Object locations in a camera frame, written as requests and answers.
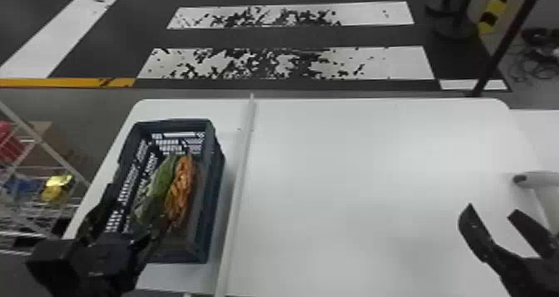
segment yellow line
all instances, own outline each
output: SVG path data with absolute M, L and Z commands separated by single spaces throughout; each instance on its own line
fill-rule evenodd
M 133 77 L 0 78 L 0 87 L 131 87 L 135 80 Z

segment crosswalk stripe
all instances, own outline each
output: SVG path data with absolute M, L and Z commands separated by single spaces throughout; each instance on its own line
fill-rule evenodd
M 441 88 L 444 91 L 470 91 L 476 84 L 477 80 L 441 80 Z M 507 84 L 503 80 L 491 80 L 485 86 L 486 91 L 506 91 Z
M 409 25 L 406 2 L 347 2 L 303 5 L 181 7 L 168 29 Z
M 0 77 L 48 77 L 116 0 L 73 0 L 0 66 Z
M 156 48 L 137 77 L 434 79 L 422 47 Z

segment white tabletop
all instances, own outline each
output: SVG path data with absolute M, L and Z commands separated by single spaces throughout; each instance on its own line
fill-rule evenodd
M 559 111 L 515 110 L 512 114 L 533 144 L 543 168 L 559 172 Z
M 111 180 L 133 123 L 210 118 L 229 159 L 235 156 L 245 104 L 140 102 L 66 237 Z M 473 202 L 500 244 L 533 255 L 506 217 L 520 208 L 541 219 L 536 199 L 511 184 L 513 174 L 541 166 L 504 104 L 478 99 L 257 104 L 229 295 L 507 296 L 457 228 L 459 212 Z M 228 173 L 234 165 L 229 161 Z M 222 235 L 222 227 L 216 234 Z M 212 293 L 218 256 L 203 266 L 150 265 L 138 288 Z

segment black cable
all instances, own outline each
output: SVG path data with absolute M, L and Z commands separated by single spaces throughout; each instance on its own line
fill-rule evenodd
M 533 59 L 537 47 L 526 44 L 517 44 L 512 48 L 521 47 L 520 50 L 510 51 L 507 55 L 516 56 L 507 68 L 507 75 L 516 83 L 527 82 L 531 79 L 551 80 L 559 74 L 559 62 L 539 62 Z

